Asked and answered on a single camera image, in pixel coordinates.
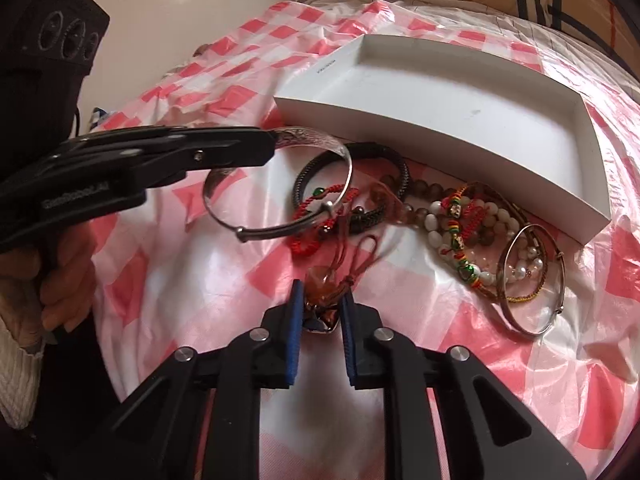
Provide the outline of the left hand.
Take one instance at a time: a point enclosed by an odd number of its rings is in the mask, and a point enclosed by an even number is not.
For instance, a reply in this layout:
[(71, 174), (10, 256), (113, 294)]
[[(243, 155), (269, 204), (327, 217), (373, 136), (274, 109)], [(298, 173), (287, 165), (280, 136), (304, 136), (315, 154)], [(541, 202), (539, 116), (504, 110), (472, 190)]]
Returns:
[(59, 327), (70, 333), (88, 316), (95, 249), (91, 226), (81, 223), (55, 237), (53, 246), (1, 255), (1, 319), (19, 347), (36, 353), (45, 333)]

